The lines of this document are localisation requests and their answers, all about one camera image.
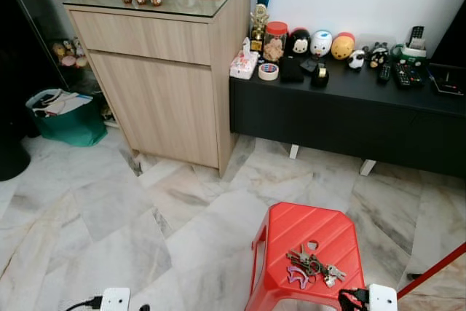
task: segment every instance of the wooden cabinet top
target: wooden cabinet top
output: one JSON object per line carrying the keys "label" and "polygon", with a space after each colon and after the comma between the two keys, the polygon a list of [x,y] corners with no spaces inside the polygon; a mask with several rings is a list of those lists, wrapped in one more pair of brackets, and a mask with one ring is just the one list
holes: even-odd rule
{"label": "wooden cabinet top", "polygon": [[154,7],[147,1],[145,5],[138,5],[136,0],[132,4],[124,4],[122,0],[68,0],[68,8],[76,6],[95,7],[99,12],[121,13],[123,10],[140,12],[144,17],[192,16],[198,17],[195,22],[210,22],[228,0],[163,0],[160,7]]}

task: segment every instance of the stool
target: stool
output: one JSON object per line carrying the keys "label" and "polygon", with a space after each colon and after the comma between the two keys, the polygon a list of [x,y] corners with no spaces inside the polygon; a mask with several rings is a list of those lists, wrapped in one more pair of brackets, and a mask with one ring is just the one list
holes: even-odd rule
{"label": "stool", "polygon": [[[254,288],[257,245],[265,242],[262,272]],[[317,243],[315,250],[307,243]],[[291,265],[286,253],[290,249],[315,254],[323,264],[335,265],[347,276],[344,282],[336,281],[329,288],[323,275],[305,289],[298,282],[288,282],[287,266]],[[365,288],[355,225],[340,211],[281,202],[270,207],[252,244],[254,250],[253,276],[250,298],[245,311],[272,310],[281,299],[300,299],[324,304],[341,310],[338,302],[340,289]]]}

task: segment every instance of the wooden cabinet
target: wooden cabinet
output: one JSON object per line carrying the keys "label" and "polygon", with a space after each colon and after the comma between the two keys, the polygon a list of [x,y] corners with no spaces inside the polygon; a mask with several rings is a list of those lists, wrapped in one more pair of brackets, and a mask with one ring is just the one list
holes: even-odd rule
{"label": "wooden cabinet", "polygon": [[134,151],[226,169],[229,64],[250,0],[70,0],[71,23]]}

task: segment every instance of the black cable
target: black cable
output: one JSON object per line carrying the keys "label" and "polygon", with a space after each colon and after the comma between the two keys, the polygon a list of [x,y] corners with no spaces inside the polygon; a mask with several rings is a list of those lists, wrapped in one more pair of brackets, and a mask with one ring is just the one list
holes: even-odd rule
{"label": "black cable", "polygon": [[94,298],[90,300],[87,300],[85,302],[80,302],[78,304],[73,305],[72,307],[69,307],[68,309],[66,309],[66,311],[71,311],[81,306],[90,306],[93,310],[99,310],[101,305],[102,305],[102,296],[94,296]]}

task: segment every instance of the teal bag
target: teal bag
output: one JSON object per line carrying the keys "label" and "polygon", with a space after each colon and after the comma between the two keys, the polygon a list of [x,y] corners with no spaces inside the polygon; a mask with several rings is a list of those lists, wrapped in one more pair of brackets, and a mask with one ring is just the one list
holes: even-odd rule
{"label": "teal bag", "polygon": [[54,95],[57,89],[43,90],[26,102],[26,107],[44,138],[66,142],[72,146],[94,146],[107,135],[97,103],[92,100],[65,114],[38,117],[32,110],[46,94]]}

